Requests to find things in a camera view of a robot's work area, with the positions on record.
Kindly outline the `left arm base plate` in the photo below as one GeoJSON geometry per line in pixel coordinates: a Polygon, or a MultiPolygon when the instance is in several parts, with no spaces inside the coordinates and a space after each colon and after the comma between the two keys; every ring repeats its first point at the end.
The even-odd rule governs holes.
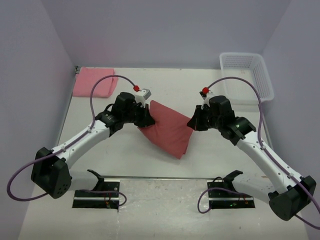
{"type": "Polygon", "coordinates": [[[73,209],[112,209],[118,210],[120,206],[120,181],[104,181],[98,193],[76,190],[73,197],[73,209]]]}

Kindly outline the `white plastic basket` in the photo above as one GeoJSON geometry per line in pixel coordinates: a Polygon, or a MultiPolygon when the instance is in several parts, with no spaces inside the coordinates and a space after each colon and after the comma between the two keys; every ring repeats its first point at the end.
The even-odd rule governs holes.
{"type": "MultiPolygon", "coordinates": [[[[238,77],[250,82],[259,94],[261,102],[274,99],[274,90],[263,57],[257,53],[223,52],[219,56],[221,75],[238,77]]],[[[252,88],[235,79],[223,81],[226,97],[234,104],[257,105],[252,88]]]]}

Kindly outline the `red t shirt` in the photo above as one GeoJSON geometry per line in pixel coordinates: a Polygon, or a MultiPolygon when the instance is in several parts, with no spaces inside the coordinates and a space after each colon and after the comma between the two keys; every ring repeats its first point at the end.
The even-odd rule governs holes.
{"type": "Polygon", "coordinates": [[[142,134],[164,152],[181,159],[186,154],[193,130],[187,126],[190,118],[155,100],[150,102],[149,112],[155,124],[140,127],[142,134]]]}

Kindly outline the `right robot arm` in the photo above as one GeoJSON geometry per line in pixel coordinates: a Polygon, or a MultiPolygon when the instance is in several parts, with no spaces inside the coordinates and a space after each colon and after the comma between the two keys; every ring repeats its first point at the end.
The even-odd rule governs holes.
{"type": "Polygon", "coordinates": [[[248,195],[269,204],[284,221],[296,216],[311,201],[316,181],[289,167],[261,138],[260,132],[245,117],[238,117],[223,95],[203,94],[203,103],[187,126],[195,131],[218,130],[221,136],[247,154],[267,177],[259,179],[235,170],[223,178],[221,191],[248,195]]]}

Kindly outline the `folded pink t shirt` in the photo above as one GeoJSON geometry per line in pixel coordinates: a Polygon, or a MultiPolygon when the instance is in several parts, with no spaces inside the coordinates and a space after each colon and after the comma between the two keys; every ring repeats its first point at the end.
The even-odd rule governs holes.
{"type": "MultiPolygon", "coordinates": [[[[115,74],[113,68],[82,67],[75,75],[75,84],[72,91],[73,97],[89,98],[93,86],[98,80],[115,74]]],[[[108,77],[102,80],[93,91],[93,98],[109,98],[116,89],[118,78],[108,77]]]]}

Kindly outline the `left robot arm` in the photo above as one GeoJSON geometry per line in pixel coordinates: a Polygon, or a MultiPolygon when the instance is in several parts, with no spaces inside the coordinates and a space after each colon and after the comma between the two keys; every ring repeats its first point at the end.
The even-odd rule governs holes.
{"type": "Polygon", "coordinates": [[[52,198],[57,199],[69,190],[102,194],[104,178],[96,171],[72,172],[72,166],[95,145],[110,138],[124,124],[139,128],[153,126],[155,120],[146,103],[148,89],[135,94],[121,92],[113,104],[93,116],[92,123],[68,141],[53,149],[41,148],[35,157],[31,180],[52,198]]]}

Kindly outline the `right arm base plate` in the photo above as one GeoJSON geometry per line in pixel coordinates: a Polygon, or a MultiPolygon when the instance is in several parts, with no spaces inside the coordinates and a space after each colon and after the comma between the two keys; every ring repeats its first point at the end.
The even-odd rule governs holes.
{"type": "Polygon", "coordinates": [[[239,195],[223,190],[210,190],[208,203],[212,210],[254,209],[254,198],[249,195],[239,195]]]}

